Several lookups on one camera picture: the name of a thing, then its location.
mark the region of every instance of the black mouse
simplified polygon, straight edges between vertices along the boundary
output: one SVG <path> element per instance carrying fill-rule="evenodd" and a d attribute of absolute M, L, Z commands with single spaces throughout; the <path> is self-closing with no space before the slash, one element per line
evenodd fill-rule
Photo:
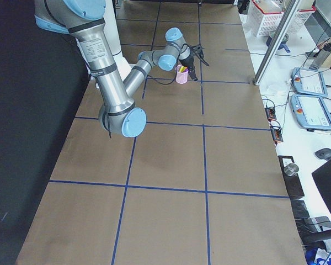
<path fill-rule="evenodd" d="M 316 151 L 315 155 L 320 159 L 330 160 L 331 159 L 331 149 L 322 148 L 319 151 Z"/>

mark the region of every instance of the white crate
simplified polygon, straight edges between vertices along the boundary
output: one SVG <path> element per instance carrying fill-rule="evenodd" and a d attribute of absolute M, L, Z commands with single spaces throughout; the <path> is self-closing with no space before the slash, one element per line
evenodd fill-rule
<path fill-rule="evenodd" d="M 284 0 L 274 0 L 278 5 L 282 7 Z M 256 37 L 268 36 L 271 31 L 277 29 L 280 24 L 283 12 L 279 13 L 264 13 L 264 11 L 258 6 L 260 0 L 250 0 L 247 24 L 252 28 L 253 34 Z M 315 7 L 310 10 L 297 11 L 294 20 L 287 29 L 288 34 L 296 34 L 307 21 L 312 13 L 316 11 Z"/>

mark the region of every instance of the white desk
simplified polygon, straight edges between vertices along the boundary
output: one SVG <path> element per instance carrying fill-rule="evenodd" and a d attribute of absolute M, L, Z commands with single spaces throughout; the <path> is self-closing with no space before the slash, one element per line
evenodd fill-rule
<path fill-rule="evenodd" d="M 246 15 L 241 15 L 241 20 L 250 53 L 264 54 L 267 50 L 267 37 L 256 38 L 252 35 L 250 27 L 245 24 Z M 287 45 L 291 50 L 289 55 L 304 54 L 306 51 L 311 51 L 315 47 L 315 43 L 305 27 L 296 35 L 290 35 Z M 277 54 L 288 55 L 284 49 L 277 51 Z M 251 54 L 255 72 L 257 72 L 263 57 L 263 55 Z M 260 92 L 263 98 L 271 99 L 276 105 L 285 104 L 287 93 L 294 93 L 289 92 L 293 88 L 291 88 L 287 80 L 291 77 L 292 69 L 302 66 L 305 59 L 305 55 L 297 57 L 274 56 L 269 67 L 270 70 L 266 73 L 260 84 Z M 309 59 L 305 64 L 305 68 L 308 68 L 311 62 L 312 60 Z M 323 72 L 323 75 L 325 83 L 331 85 L 331 70 Z M 331 88 L 328 88 L 328 95 L 331 98 Z M 324 101 L 331 112 L 331 101 L 326 99 Z M 287 105 L 286 111 L 285 107 L 277 107 L 276 116 L 280 124 L 284 124 L 282 135 L 284 142 L 277 145 L 277 155 L 293 156 L 296 164 L 299 166 L 300 170 L 298 174 L 305 194 L 303 200 L 310 216 L 318 217 L 325 215 L 331 219 L 331 214 L 311 175 L 313 171 L 326 163 L 326 160 L 318 159 L 314 153 L 325 147 L 331 149 L 331 135 L 321 135 L 301 129 L 292 115 L 290 103 Z"/>

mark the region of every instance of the blue and white device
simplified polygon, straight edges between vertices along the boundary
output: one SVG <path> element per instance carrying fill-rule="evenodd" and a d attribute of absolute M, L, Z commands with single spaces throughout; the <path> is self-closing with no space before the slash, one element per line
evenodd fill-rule
<path fill-rule="evenodd" d="M 327 97 L 325 80 L 321 72 L 295 67 L 292 71 L 293 86 L 299 94 Z"/>
<path fill-rule="evenodd" d="M 322 97 L 294 94 L 291 106 L 303 128 L 331 131 L 331 115 Z"/>

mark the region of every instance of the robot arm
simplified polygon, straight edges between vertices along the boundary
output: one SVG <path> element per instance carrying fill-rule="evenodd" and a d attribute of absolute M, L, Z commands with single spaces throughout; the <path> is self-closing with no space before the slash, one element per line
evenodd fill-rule
<path fill-rule="evenodd" d="M 170 71 L 179 59 L 188 67 L 190 77 L 197 80 L 193 65 L 196 53 L 178 28 L 169 29 L 165 48 L 140 53 L 138 63 L 123 81 L 103 31 L 105 6 L 105 0 L 35 0 L 36 23 L 40 28 L 70 34 L 78 40 L 103 97 L 99 112 L 102 127 L 109 134 L 136 137 L 145 128 L 146 114 L 135 107 L 132 95 L 147 74 L 154 66 Z"/>

